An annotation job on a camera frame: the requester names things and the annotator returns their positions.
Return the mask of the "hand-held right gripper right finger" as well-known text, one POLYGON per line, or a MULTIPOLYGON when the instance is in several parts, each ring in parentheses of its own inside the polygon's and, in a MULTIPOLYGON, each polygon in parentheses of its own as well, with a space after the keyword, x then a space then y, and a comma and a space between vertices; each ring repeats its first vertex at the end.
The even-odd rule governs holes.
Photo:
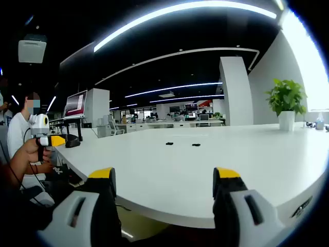
POLYGON ((285 226, 278 212, 234 170, 213 170, 213 214, 220 246, 279 246, 285 226))

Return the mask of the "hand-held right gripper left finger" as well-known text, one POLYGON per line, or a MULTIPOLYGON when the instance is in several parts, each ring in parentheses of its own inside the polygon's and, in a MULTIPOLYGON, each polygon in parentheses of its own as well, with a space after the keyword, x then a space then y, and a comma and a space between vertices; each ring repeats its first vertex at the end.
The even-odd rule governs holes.
POLYGON ((44 246, 110 246, 121 241, 113 167, 92 172, 52 212, 52 221, 38 231, 44 246))

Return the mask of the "person's left hand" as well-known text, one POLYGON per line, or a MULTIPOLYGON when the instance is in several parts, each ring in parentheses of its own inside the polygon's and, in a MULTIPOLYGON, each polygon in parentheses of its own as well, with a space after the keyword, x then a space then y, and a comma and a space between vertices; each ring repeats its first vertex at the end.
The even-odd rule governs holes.
POLYGON ((46 137, 29 139, 18 149, 12 160, 23 163, 50 162, 51 151, 47 150, 46 146, 46 137))

